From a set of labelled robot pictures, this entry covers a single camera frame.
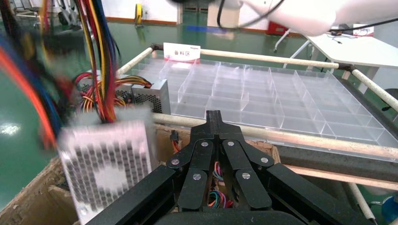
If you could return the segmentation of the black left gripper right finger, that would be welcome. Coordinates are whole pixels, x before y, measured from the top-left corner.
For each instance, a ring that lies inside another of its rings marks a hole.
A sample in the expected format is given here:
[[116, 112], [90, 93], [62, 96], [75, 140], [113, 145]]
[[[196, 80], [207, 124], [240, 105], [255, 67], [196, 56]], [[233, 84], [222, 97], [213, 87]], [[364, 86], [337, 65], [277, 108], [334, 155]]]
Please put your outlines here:
[[237, 194], [237, 205], [265, 216], [263, 224], [370, 224], [361, 213], [248, 144], [241, 128], [224, 122], [218, 110], [215, 136], [224, 179]]

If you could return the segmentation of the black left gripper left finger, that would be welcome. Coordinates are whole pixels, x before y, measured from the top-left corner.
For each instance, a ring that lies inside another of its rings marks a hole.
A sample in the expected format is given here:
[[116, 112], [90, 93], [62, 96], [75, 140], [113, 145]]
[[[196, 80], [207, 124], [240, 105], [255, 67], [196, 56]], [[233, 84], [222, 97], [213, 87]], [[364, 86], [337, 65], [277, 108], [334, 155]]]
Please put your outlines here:
[[201, 211], [207, 206], [211, 168], [217, 148], [218, 111], [191, 128], [190, 141], [135, 187], [89, 221], [90, 225], [159, 225], [172, 210]]

